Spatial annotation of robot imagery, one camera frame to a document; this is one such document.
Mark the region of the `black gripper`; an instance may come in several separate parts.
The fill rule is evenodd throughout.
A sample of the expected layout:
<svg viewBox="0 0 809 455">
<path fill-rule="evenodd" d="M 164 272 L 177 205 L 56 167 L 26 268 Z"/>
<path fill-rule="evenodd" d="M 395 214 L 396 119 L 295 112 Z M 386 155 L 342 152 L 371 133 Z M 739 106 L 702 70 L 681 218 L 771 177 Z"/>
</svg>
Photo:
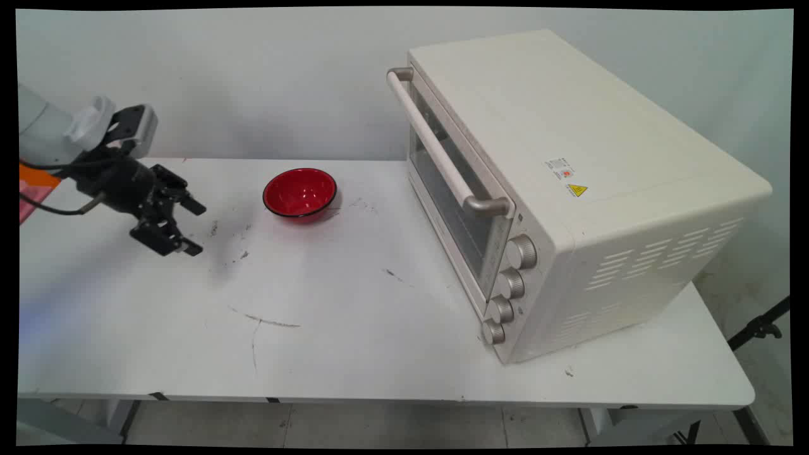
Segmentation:
<svg viewBox="0 0 809 455">
<path fill-rule="evenodd" d="M 179 230 L 173 216 L 143 216 L 153 190 L 159 201 L 179 204 L 193 215 L 206 211 L 188 191 L 188 182 L 166 167 L 147 168 L 121 149 L 95 149 L 79 155 L 78 167 L 67 167 L 64 176 L 76 182 L 79 192 L 91 198 L 102 194 L 101 203 L 139 219 L 130 236 L 160 256 L 185 253 L 194 257 L 203 252 L 202 245 Z"/>
</svg>

